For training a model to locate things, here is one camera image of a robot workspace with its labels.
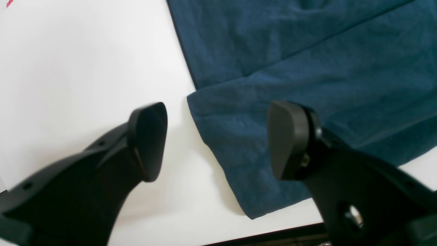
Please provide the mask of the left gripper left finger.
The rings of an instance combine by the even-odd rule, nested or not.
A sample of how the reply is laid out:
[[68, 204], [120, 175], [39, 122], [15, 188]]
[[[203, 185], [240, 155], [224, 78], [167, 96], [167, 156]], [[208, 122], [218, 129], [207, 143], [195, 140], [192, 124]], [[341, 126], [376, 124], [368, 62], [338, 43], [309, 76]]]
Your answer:
[[1, 196], [1, 239], [19, 246], [106, 246], [130, 192], [157, 179], [167, 126], [164, 103], [137, 108], [83, 151], [24, 179]]

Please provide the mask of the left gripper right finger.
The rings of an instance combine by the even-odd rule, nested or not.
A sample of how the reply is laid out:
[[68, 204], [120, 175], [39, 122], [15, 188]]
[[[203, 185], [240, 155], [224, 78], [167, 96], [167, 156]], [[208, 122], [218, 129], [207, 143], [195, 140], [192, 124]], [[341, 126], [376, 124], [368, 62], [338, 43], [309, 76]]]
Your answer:
[[351, 149], [298, 104], [272, 101], [267, 130], [274, 175], [303, 182], [334, 246], [436, 245], [436, 193], [415, 178]]

